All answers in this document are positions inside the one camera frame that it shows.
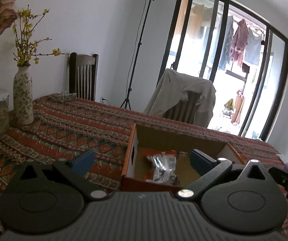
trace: white logo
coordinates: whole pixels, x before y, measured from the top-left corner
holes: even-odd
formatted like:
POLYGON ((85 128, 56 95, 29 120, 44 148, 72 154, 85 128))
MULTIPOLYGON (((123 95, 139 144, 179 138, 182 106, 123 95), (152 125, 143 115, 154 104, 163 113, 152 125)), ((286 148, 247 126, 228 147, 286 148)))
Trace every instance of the white logo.
POLYGON ((140 198, 140 199, 146 198, 146 195, 141 194, 140 196, 138 196, 138 198, 140 198))

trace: sliding glass door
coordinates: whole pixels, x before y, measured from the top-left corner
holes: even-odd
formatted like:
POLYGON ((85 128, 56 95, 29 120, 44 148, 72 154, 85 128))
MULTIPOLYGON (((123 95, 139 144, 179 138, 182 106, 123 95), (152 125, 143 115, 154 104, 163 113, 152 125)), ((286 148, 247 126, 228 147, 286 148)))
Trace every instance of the sliding glass door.
POLYGON ((213 82, 209 129, 266 140, 284 90, 288 39, 230 0, 177 0, 159 79, 166 68, 213 82))

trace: orange box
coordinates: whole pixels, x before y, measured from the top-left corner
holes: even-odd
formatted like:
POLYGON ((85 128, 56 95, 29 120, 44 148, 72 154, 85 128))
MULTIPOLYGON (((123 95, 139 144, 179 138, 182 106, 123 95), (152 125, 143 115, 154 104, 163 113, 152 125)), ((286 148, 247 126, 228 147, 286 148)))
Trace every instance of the orange box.
POLYGON ((198 149, 213 159, 225 157, 235 164, 245 164, 235 149, 225 142, 206 140, 135 124, 128 143, 120 190, 177 192, 200 178, 200 175, 190 165, 189 155, 193 149, 198 149), (176 161, 175 174, 180 181, 180 187, 144 181, 152 169, 151 162, 143 155, 143 150, 146 148, 187 153, 180 155, 176 161))

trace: patterned tablecloth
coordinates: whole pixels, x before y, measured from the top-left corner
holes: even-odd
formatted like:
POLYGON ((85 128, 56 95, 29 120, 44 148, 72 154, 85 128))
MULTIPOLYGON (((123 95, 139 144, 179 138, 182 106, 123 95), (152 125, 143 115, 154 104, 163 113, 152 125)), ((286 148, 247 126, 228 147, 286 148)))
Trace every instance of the patterned tablecloth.
MULTIPOLYGON (((264 142, 83 99, 60 103, 56 101, 56 95, 50 95, 34 102, 34 122, 31 125, 11 128, 0 137, 0 193, 25 159, 51 164, 59 158, 72 159, 86 148, 95 150, 96 162, 85 177, 108 190, 118 190, 134 123, 227 142, 246 162, 258 159, 268 168, 283 167, 276 155, 278 152, 264 142)), ((288 217, 283 232, 286 234, 287 230, 288 217)))

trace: floor lamp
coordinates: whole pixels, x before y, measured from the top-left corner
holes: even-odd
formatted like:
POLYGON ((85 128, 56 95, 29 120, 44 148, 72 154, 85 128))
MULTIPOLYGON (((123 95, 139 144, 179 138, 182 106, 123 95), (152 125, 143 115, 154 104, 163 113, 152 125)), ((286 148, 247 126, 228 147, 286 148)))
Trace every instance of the floor lamp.
POLYGON ((140 38, 138 41, 138 45, 137 45, 137 51, 136 51, 136 56, 135 56, 135 60, 134 60, 134 64, 133 64, 132 75, 130 77, 129 86, 128 86, 128 90, 127 90, 127 96, 126 96, 126 99, 123 101, 122 105, 120 106, 121 108, 127 109, 127 106, 128 106, 129 109, 131 109, 130 103, 129 103, 129 95, 130 95, 130 92, 132 91, 132 81, 133 81, 133 77, 134 77, 134 71, 135 71, 135 66, 136 66, 137 57, 138 57, 138 53, 139 53, 139 48, 142 45, 142 37, 143 37, 144 28, 145 28, 145 23, 146 23, 146 19, 147 19, 147 15, 148 15, 148 10, 149 10, 149 7, 150 7, 152 1, 154 1, 154 0, 149 0, 149 2, 148 2, 146 15, 145 15, 145 19, 143 22, 142 32, 141 32, 141 35, 140 35, 140 38))

